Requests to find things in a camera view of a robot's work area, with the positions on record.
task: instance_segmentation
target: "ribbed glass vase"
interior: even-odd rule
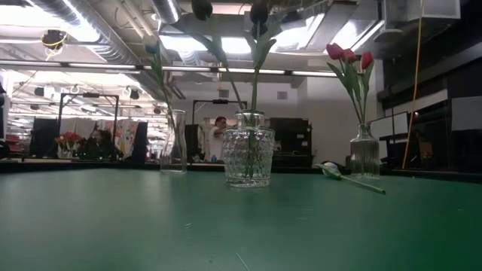
[[[362,178],[380,177],[379,142],[371,135],[370,123],[358,125],[358,135],[350,141],[352,175]]]
[[[167,115],[166,141],[160,154],[160,171],[164,174],[187,172],[188,155],[185,138],[186,111],[172,110],[174,123]]]
[[[234,187],[270,184],[275,132],[263,128],[264,113],[242,110],[235,114],[237,128],[224,131],[224,171]]]

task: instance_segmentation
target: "textured glass vase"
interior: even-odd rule
[[[362,178],[380,176],[379,142],[371,135],[370,123],[358,125],[358,135],[350,141],[352,174]]]
[[[185,138],[186,111],[172,110],[172,116],[174,123],[169,114],[167,115],[167,135],[160,153],[160,171],[164,174],[184,174],[188,164]]]
[[[224,131],[226,182],[234,187],[270,184],[274,131],[263,128],[264,113],[242,110],[235,114],[237,128]]]

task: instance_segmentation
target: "dark tulip bud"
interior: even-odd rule
[[[268,5],[265,1],[255,0],[255,3],[251,6],[249,17],[255,25],[258,23],[263,24],[268,21],[268,13]]]
[[[258,26],[256,25],[253,25],[253,27],[251,28],[251,35],[253,36],[253,38],[255,40],[258,39],[258,34],[257,34],[257,30],[258,30]],[[262,24],[259,26],[259,36],[261,37],[264,33],[266,33],[268,31],[268,28]]]
[[[191,7],[198,20],[206,20],[211,17],[212,5],[207,0],[192,0]]]

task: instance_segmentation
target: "desk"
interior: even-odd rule
[[[1,270],[480,270],[482,185],[222,172],[0,175]]]

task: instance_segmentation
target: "green table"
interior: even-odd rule
[[[482,185],[220,172],[0,175],[0,270],[481,270]]]

